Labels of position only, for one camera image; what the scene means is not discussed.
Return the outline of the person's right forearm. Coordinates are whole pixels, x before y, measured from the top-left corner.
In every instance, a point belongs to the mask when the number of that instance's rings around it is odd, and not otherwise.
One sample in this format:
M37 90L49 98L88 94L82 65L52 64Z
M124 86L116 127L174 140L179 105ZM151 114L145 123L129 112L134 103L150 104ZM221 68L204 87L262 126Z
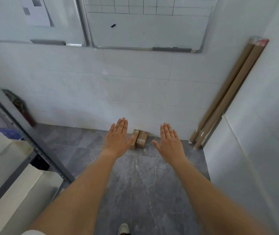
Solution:
M187 158L171 162L208 235L272 235L206 179Z

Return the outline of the grey metal shelf rack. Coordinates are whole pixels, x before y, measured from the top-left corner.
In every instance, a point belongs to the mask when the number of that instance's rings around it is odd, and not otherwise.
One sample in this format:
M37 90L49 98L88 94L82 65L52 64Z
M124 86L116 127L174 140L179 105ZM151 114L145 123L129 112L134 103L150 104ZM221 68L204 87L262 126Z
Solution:
M74 182L74 176L66 169L63 163L57 158L46 145L45 142L40 138L32 126L27 122L27 120L22 116L18 109L13 105L9 98L4 94L0 88L0 112L5 115L8 122L17 129L23 138L33 147L33 150L26 159L21 162L21 164L12 172L12 174L4 181L0 186L0 199L12 186L12 184L18 179L21 173L26 169L26 167L32 162L32 160L40 155L47 163L53 166L56 172L62 177L63 182L59 186L58 190L53 196L54 200L62 191L66 189L72 182Z

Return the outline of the person's white shoe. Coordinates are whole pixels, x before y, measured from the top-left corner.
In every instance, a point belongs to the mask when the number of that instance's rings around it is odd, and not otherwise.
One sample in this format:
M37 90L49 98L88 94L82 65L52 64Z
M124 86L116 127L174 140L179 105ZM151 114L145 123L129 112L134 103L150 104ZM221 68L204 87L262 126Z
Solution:
M126 223L122 223L119 226L118 235L131 235L129 226Z

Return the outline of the whiteboard with grid lines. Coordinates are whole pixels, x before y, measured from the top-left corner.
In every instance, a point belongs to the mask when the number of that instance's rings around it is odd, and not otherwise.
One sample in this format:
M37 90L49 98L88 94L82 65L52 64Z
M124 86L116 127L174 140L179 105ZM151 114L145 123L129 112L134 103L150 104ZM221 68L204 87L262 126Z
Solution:
M83 0L83 4L93 47L179 47L197 53L203 49L217 1Z

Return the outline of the dark red fire extinguisher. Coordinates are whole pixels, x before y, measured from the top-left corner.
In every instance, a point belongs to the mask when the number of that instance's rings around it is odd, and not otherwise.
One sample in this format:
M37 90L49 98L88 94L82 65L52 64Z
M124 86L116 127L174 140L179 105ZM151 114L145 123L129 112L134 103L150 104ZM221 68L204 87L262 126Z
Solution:
M7 89L2 89L3 93L9 98L9 100L13 103L13 105L18 109L18 111L22 114L24 119L32 126L36 126L36 121L30 114L28 107L24 100L22 100L19 96L11 92Z

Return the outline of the person's left forearm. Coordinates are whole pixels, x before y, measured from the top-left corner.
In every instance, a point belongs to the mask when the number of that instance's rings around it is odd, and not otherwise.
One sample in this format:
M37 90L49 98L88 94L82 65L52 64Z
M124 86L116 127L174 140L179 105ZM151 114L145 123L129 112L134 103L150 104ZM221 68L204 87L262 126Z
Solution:
M93 235L100 202L116 160L99 155L28 230L46 235Z

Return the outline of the white printed paper sheet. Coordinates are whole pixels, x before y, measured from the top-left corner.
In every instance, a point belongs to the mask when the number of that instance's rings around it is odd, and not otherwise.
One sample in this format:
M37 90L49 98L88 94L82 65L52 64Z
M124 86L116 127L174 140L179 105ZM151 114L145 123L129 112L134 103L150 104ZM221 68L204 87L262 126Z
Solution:
M44 0L19 0L27 23L34 27L54 27Z

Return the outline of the person's left hand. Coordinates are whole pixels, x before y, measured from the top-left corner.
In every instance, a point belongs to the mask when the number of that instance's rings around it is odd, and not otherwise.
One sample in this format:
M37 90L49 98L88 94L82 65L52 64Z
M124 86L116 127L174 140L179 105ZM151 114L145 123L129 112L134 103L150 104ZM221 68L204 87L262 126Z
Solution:
M127 130L128 120L126 118L119 119L116 124L112 124L105 137L100 156L115 160L123 156L129 149Z

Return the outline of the cardboard tube with red cap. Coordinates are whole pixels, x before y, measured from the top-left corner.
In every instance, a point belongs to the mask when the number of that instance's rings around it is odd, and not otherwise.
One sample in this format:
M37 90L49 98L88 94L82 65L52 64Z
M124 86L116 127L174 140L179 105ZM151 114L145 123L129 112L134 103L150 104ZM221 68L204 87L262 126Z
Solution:
M244 82L247 75L250 73L251 69L253 68L254 64L262 54L263 50L269 43L269 39L262 38L259 40L255 46L253 47L252 51L250 52L249 56L247 57L245 63L243 64L242 68L240 69L239 73L235 77L233 83L229 87L228 91L226 92L224 98L220 102L219 106L216 108L215 112L212 114L211 118L208 120L207 124L205 125L204 129L200 132L199 136L196 139L196 142L193 143L193 149L198 150L202 143L204 142L205 138L212 130L220 116L226 110L227 106L231 103L231 100L236 95L237 91L239 90L240 86Z

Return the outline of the small taped cardboard box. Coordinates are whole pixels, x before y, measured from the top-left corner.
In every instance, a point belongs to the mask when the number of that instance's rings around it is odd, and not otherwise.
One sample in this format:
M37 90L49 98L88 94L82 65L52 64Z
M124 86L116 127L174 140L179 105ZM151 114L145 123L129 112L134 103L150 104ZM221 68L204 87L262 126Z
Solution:
M139 131L137 140L136 140L136 147L140 149L145 149L146 141L148 138L148 132L146 131Z
M135 150L136 149L136 142L137 142L137 138L139 136L139 133L140 133L140 130L138 130L138 129L133 130L133 133L132 133L133 141L130 145L130 150Z

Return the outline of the white panel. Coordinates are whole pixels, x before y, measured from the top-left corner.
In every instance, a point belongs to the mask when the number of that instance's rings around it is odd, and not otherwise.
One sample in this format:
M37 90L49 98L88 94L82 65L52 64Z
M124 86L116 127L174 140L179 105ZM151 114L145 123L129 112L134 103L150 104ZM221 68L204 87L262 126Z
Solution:
M211 182L279 235L279 141L261 132L248 133L245 145L223 115L204 154Z

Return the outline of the whiteboard with papers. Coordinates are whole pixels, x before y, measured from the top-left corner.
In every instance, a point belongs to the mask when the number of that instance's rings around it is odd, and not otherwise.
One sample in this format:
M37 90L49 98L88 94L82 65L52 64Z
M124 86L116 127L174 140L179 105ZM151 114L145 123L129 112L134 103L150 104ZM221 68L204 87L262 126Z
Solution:
M27 23L19 0L0 0L0 43L32 43L30 39L62 40L66 46L87 44L77 0L44 0L54 27Z

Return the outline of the person's right hand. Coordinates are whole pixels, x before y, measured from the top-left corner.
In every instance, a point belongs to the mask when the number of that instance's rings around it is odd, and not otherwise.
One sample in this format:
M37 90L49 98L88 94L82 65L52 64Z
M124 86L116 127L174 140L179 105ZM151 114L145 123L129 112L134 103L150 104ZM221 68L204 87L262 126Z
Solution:
M160 126L162 152L160 155L171 166L186 162L187 158L184 153L183 145L175 130L169 123L163 123Z

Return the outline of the grey whiteboard eraser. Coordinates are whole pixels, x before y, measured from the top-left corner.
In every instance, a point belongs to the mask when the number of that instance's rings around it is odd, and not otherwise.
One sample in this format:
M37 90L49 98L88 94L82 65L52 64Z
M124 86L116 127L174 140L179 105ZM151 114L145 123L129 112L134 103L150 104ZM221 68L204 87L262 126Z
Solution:
M190 53L190 52L192 52L192 49L191 48L179 48L179 47L153 47L152 51Z
M33 44L66 46L66 42L62 40L30 39L30 41Z

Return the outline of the blue cloth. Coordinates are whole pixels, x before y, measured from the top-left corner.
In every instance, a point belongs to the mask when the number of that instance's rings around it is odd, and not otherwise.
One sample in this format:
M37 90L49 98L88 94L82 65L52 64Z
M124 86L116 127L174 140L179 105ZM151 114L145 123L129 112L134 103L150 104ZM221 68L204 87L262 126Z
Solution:
M24 137L18 131L14 130L14 129L0 127L0 132L9 139L24 140Z

